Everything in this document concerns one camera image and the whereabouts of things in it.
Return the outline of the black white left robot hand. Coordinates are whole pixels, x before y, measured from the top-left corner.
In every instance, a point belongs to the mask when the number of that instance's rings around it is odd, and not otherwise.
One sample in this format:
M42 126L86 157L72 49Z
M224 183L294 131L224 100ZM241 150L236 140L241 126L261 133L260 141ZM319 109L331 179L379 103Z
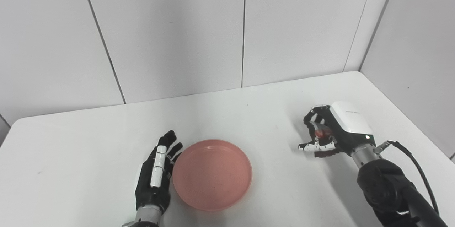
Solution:
M157 206L164 214L170 205L171 195L169 192L170 179L178 157L181 155L183 144L176 142L177 136L174 130L168 131L162 136L158 144L153 148L148 158L143 162L139 175L138 185L135 189L136 209L142 206ZM164 166L162 168L161 182L158 186L151 185L152 171L157 157L158 147L166 149L164 153Z

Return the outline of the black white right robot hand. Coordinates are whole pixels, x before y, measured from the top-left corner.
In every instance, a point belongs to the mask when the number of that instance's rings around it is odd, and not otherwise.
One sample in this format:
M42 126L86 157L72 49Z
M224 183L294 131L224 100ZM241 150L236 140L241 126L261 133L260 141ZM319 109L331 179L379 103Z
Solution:
M338 153L351 156L361 146L376 146L366 118L346 101L314 106L303 118L310 142L298 145L304 152L325 158Z

